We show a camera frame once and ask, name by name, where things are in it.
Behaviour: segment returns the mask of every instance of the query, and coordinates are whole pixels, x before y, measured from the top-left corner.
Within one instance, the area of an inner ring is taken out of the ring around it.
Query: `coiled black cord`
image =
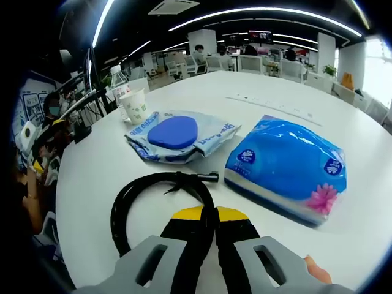
[[[138,178],[126,185],[117,195],[110,214],[111,235],[120,257],[130,251],[126,232],[128,212],[136,197],[144,189],[162,181],[174,182],[175,186],[166,193],[178,191],[180,189],[184,189],[186,192],[190,193],[204,204],[206,213],[203,213],[203,217],[209,219],[209,221],[206,222],[208,225],[213,226],[215,216],[214,202],[209,190],[203,184],[203,181],[218,182],[218,179],[219,175],[216,172],[212,172],[209,175],[188,175],[180,172],[155,173]]]

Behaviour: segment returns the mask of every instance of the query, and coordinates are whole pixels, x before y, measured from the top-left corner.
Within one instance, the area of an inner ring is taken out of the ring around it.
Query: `orange bag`
[[[348,72],[345,72],[343,74],[341,85],[345,86],[347,89],[350,89],[351,91],[354,91],[353,75]]]

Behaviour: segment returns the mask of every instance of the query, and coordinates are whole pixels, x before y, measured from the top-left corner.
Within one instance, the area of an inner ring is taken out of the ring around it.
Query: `white round table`
[[[356,290],[383,262],[392,242],[392,136],[368,115],[314,88],[240,72],[189,78],[148,93],[146,101],[152,111],[199,111],[242,127],[216,153],[185,166],[141,160],[124,138],[132,126],[121,121],[118,110],[96,122],[84,140],[71,143],[59,171],[56,218],[76,287],[98,284],[113,273],[119,255],[111,239],[110,211],[121,188],[143,175],[178,170],[219,171],[219,183],[208,184],[216,206],[242,211],[260,236],[272,236],[299,256],[311,255],[334,283]],[[230,151],[263,115],[302,124],[345,151],[347,190],[318,228],[258,206],[223,183]],[[131,247],[150,235],[159,236],[175,212],[199,205],[185,191],[163,195],[167,188],[151,187],[135,201],[127,220]],[[226,292],[213,244],[197,293]]]

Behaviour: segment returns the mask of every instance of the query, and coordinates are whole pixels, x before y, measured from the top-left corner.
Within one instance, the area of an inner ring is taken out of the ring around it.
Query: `window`
[[[392,100],[392,57],[391,50],[379,37],[366,40],[365,75],[363,91],[391,108]]]
[[[339,69],[339,49],[335,50],[335,64],[334,64],[334,67],[335,67],[336,72],[337,72],[337,70]]]

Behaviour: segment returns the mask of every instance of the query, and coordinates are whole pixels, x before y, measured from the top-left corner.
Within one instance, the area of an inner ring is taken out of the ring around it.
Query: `face mask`
[[[60,112],[60,107],[59,106],[49,106],[49,112],[51,115],[58,116]]]

